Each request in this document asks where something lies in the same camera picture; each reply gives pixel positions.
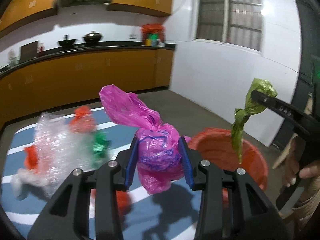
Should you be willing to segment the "right hand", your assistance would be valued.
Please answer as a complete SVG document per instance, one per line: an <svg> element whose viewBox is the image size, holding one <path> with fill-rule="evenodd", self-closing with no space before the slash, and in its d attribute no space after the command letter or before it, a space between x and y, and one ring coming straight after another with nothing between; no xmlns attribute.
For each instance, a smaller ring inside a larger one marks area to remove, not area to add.
<svg viewBox="0 0 320 240"><path fill-rule="evenodd" d="M304 142L305 141L299 136L295 136L291 140L289 154L285 159L284 165L283 185L285 187L294 185L298 177L300 179L309 179L319 176L319 160L313 161L303 168L300 168L299 166L296 155L298 153L298 148L303 147Z"/></svg>

